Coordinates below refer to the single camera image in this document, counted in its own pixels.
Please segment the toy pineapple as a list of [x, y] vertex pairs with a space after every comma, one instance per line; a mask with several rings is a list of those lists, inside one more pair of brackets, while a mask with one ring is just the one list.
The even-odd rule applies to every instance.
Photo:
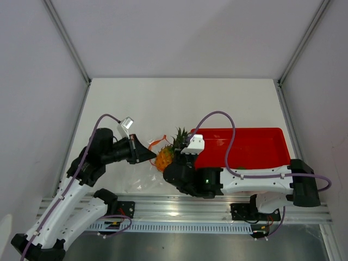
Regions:
[[173, 142], [165, 145], [157, 154], [157, 157], [154, 161], [156, 169], [163, 173], [165, 168], [169, 166], [174, 158], [175, 149], [178, 149], [180, 145], [186, 141], [189, 132], [185, 128], [178, 128], [177, 134], [173, 137]]

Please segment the clear zip top bag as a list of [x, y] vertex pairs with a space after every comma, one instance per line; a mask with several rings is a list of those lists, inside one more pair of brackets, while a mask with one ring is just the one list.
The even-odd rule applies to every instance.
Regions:
[[[142, 142], [146, 148], [159, 154], [160, 150], [172, 141], [166, 134], [156, 135], [154, 138]], [[129, 194], [146, 193], [163, 186], [163, 174], [156, 167], [156, 159], [140, 164], [129, 165], [123, 181], [123, 191]]]

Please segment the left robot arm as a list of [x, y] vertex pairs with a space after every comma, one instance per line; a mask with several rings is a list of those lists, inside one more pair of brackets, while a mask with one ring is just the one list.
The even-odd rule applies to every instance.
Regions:
[[26, 233], [17, 233], [12, 238], [11, 244], [21, 254], [21, 260], [63, 260], [70, 244], [96, 220], [131, 220], [121, 213], [118, 197], [107, 189], [97, 190], [78, 214], [72, 212], [105, 174], [108, 164], [123, 160], [138, 164], [155, 157], [156, 154], [142, 145], [135, 134], [114, 141], [111, 129], [95, 129], [41, 218]]

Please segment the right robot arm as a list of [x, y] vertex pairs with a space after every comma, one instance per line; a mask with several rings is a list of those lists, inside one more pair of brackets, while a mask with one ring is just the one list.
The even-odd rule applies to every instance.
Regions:
[[252, 192], [248, 213], [261, 219], [284, 206], [318, 207], [321, 202], [314, 171], [301, 159], [270, 169], [195, 168], [196, 156], [179, 155], [163, 172], [166, 182], [192, 197], [211, 199]]

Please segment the red plastic tray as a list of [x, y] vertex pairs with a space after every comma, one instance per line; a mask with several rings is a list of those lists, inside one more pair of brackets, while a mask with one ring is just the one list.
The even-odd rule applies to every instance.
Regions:
[[[195, 161], [195, 167], [225, 167], [225, 154], [232, 138], [230, 128], [201, 128], [205, 147]], [[288, 147], [280, 128], [237, 128], [228, 155], [232, 169], [246, 167], [270, 169], [290, 164]]]

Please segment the aluminium mounting rail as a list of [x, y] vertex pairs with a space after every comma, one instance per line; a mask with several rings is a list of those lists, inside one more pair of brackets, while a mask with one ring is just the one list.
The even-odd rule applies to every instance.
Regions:
[[[232, 203], [246, 203], [248, 196], [218, 196], [201, 199], [177, 195], [120, 194], [120, 201], [134, 201], [136, 221], [150, 222], [229, 222]], [[288, 206], [285, 224], [331, 224], [332, 218], [326, 204], [315, 208]]]

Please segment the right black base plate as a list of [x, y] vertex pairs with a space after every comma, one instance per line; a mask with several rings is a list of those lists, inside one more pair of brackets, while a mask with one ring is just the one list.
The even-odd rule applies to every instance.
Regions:
[[231, 217], [233, 221], [245, 221], [247, 223], [256, 223], [260, 221], [280, 221], [280, 210], [276, 209], [272, 213], [264, 214], [256, 208], [252, 208], [249, 203], [230, 204]]

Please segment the left aluminium corner post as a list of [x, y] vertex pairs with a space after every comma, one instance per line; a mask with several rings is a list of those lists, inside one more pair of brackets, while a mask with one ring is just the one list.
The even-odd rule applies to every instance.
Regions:
[[64, 26], [64, 23], [58, 14], [54, 4], [50, 0], [42, 0], [42, 4], [44, 5], [53, 25], [55, 26], [63, 44], [65, 45], [65, 48], [67, 49], [69, 55], [71, 56], [72, 61], [74, 62], [75, 66], [77, 67], [79, 74], [83, 78], [84, 82], [89, 85], [91, 82], [91, 78], [89, 77], [87, 70]]

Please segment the aluminium corner post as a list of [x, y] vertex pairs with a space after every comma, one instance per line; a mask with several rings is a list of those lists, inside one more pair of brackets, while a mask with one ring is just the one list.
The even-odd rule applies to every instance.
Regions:
[[302, 53], [304, 52], [305, 48], [307, 47], [308, 43], [310, 42], [311, 38], [313, 37], [315, 31], [318, 29], [319, 24], [321, 23], [322, 19], [326, 15], [326, 13], [329, 10], [332, 3], [333, 3], [332, 0], [320, 1], [319, 7], [316, 9], [313, 17], [310, 19], [308, 26], [306, 27], [306, 29], [305, 29], [303, 35], [301, 36], [295, 50], [293, 51], [289, 61], [287, 62], [284, 70], [282, 71], [282, 73], [277, 81], [277, 84], [280, 88], [283, 86], [283, 84], [285, 83], [289, 74], [291, 73], [291, 71], [295, 67], [297, 61], [301, 57]]
[[84, 82], [89, 85], [91, 82], [91, 78], [89, 77], [87, 70], [64, 26], [64, 23], [58, 14], [54, 4], [50, 0], [42, 0], [42, 4], [44, 5], [53, 25], [55, 26], [63, 44], [65, 45], [65, 48], [67, 49], [69, 55], [71, 56], [72, 61], [74, 62], [75, 66], [77, 67], [79, 74], [83, 78]]

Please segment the right aluminium corner post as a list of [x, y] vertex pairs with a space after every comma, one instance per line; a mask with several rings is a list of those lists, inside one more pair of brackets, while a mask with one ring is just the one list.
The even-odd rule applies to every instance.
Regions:
[[293, 51], [289, 61], [287, 62], [284, 70], [282, 71], [282, 73], [277, 81], [277, 84], [280, 88], [283, 86], [283, 84], [285, 83], [289, 74], [291, 73], [291, 71], [295, 67], [297, 61], [301, 57], [302, 53], [304, 52], [305, 48], [307, 47], [308, 43], [310, 42], [311, 38], [313, 37], [315, 31], [318, 29], [319, 24], [321, 23], [322, 19], [326, 15], [326, 13], [329, 10], [332, 3], [333, 3], [332, 0], [320, 1], [319, 7], [316, 9], [313, 17], [310, 19], [308, 26], [306, 27], [306, 29], [305, 29], [303, 35], [301, 36], [295, 50]]

